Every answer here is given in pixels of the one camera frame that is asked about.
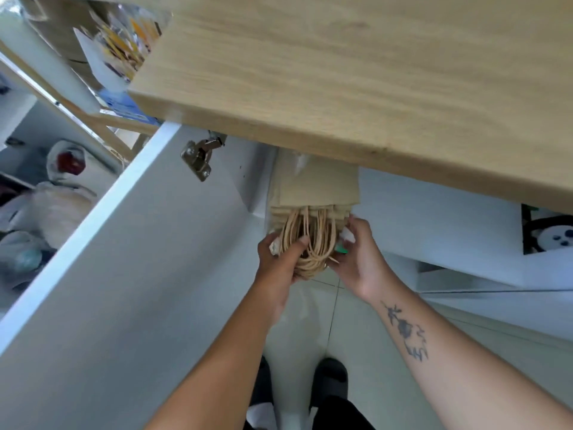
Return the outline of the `person's left hand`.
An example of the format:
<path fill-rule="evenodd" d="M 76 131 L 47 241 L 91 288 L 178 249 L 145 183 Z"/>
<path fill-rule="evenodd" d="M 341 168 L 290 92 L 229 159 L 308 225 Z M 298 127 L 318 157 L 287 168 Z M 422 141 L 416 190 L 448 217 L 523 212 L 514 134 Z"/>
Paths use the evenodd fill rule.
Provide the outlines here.
<path fill-rule="evenodd" d="M 257 246 L 259 267 L 253 285 L 276 310 L 284 306 L 290 286 L 297 280 L 296 266 L 288 265 L 288 249 L 279 255 L 273 255 L 270 250 L 277 237 L 278 233 L 270 233 Z"/>

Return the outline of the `person's right hand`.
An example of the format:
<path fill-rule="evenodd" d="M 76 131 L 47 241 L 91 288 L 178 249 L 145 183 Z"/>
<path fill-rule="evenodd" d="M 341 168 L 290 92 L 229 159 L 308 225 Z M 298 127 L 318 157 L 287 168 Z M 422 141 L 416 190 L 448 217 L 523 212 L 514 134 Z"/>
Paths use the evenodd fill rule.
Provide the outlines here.
<path fill-rule="evenodd" d="M 368 221 L 351 215 L 347 228 L 354 236 L 354 241 L 345 240 L 344 245 L 354 258 L 354 269 L 336 274 L 358 298 L 373 307 L 379 306 L 404 284 L 376 245 Z"/>

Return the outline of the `stack of brown paper bags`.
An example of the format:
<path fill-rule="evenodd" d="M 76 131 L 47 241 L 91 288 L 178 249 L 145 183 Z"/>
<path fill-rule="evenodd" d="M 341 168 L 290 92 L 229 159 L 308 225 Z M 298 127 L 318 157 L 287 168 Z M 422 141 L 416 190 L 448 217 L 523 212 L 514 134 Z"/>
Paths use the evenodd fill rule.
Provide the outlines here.
<path fill-rule="evenodd" d="M 295 276 L 314 278 L 332 259 L 352 208 L 360 200 L 357 165 L 279 149 L 267 196 L 267 230 L 277 232 L 272 254 L 282 254 L 308 236 L 310 243 L 297 261 Z"/>

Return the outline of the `person's right forearm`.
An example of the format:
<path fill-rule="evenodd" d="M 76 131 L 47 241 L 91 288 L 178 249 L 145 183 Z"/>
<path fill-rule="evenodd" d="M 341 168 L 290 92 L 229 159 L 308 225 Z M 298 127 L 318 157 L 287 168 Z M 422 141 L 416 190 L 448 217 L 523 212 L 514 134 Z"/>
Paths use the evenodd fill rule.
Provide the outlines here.
<path fill-rule="evenodd" d="M 573 430 L 573 411 L 401 281 L 367 301 L 446 430 Z"/>

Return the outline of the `person's left forearm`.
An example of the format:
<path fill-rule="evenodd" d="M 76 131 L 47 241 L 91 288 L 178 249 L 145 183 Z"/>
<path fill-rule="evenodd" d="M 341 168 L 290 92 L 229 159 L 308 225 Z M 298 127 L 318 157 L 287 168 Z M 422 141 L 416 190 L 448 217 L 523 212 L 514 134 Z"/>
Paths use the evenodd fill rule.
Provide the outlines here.
<path fill-rule="evenodd" d="M 267 335 L 290 282 L 253 283 L 215 341 L 144 430 L 240 430 Z"/>

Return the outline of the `white cabinet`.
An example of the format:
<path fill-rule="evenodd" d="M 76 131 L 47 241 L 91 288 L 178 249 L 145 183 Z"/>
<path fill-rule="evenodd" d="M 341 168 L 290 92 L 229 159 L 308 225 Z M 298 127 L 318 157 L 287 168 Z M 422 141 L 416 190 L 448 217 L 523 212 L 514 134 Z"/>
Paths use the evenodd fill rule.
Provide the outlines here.
<path fill-rule="evenodd" d="M 521 204 L 359 171 L 355 215 L 430 302 L 573 341 L 573 247 L 523 253 Z"/>

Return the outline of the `black right shoe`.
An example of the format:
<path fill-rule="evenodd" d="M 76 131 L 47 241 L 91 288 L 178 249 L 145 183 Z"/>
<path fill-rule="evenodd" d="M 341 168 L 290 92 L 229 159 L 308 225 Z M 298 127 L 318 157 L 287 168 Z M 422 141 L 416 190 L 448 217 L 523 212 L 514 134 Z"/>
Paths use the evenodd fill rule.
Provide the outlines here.
<path fill-rule="evenodd" d="M 327 397 L 348 398 L 348 373 L 340 361 L 333 357 L 323 358 L 313 375 L 309 411 L 318 407 Z"/>

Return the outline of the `metal door hinge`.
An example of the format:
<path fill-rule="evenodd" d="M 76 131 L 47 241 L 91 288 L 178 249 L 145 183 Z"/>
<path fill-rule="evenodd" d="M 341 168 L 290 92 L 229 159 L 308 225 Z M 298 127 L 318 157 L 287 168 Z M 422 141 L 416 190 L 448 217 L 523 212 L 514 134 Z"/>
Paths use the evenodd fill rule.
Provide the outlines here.
<path fill-rule="evenodd" d="M 227 135 L 209 131 L 206 139 L 195 142 L 189 140 L 181 153 L 181 158 L 197 179 L 204 182 L 211 173 L 210 160 L 215 149 L 224 147 Z"/>

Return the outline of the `black trousers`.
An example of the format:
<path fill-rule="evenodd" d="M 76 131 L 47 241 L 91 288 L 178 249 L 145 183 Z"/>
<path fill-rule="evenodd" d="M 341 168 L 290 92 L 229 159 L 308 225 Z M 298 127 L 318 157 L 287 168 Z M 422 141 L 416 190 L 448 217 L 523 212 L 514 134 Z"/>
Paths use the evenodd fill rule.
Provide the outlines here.
<path fill-rule="evenodd" d="M 278 430 L 274 404 L 250 405 L 242 430 Z M 311 407 L 302 430 L 375 430 L 347 399 L 328 396 L 319 407 Z"/>

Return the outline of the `white cabinet door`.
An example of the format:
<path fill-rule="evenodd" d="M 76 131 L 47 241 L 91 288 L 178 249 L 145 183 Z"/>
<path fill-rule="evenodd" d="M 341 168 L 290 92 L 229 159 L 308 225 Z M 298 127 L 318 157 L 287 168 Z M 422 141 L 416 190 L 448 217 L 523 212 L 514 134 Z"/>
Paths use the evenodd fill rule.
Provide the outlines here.
<path fill-rule="evenodd" d="M 276 150 L 164 124 L 0 321 L 0 430 L 142 430 L 253 282 Z"/>

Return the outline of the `black and white appliance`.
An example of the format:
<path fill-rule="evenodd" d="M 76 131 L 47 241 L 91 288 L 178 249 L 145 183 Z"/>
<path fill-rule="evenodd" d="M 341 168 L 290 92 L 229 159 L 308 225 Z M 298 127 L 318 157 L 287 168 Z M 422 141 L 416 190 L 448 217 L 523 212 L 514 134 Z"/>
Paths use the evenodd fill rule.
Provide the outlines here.
<path fill-rule="evenodd" d="M 573 247 L 573 215 L 521 204 L 523 253 Z"/>

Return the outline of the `blue packet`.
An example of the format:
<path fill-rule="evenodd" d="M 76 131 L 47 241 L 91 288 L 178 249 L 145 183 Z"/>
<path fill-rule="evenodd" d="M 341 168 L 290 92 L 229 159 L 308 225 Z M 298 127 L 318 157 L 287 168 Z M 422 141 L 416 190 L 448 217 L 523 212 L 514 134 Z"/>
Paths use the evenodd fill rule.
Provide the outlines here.
<path fill-rule="evenodd" d="M 146 115 L 126 91 L 112 92 L 104 88 L 98 91 L 97 95 L 120 117 L 157 127 L 162 124 L 160 120 Z"/>

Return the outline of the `wooden shelf rack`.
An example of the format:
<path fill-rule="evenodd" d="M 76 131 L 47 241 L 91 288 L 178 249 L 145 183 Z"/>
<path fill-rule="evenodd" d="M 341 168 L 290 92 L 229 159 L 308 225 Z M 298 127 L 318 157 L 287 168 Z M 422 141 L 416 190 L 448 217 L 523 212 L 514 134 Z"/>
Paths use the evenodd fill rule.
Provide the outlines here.
<path fill-rule="evenodd" d="M 158 127 L 120 117 L 97 95 L 101 85 L 73 31 L 92 30 L 87 7 L 87 0 L 0 0 L 0 58 L 33 93 L 61 107 L 104 148 L 130 162 L 144 141 L 129 143 L 116 131 L 153 136 Z"/>

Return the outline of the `white plastic bag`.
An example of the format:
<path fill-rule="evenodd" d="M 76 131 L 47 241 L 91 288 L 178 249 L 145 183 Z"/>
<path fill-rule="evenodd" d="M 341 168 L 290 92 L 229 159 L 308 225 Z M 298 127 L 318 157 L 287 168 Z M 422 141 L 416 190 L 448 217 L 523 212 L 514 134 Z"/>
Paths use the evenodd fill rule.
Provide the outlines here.
<path fill-rule="evenodd" d="M 0 152 L 0 311 L 31 285 L 120 174 L 83 145 L 61 139 Z"/>

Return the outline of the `yellow snack packets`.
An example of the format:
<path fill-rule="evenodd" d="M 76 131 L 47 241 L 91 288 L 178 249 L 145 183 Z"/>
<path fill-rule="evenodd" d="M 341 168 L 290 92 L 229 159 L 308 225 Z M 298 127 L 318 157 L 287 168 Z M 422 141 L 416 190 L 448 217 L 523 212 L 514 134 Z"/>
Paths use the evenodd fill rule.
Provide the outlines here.
<path fill-rule="evenodd" d="M 100 90 L 123 93 L 167 30 L 172 12 L 87 0 L 92 30 L 73 29 Z"/>

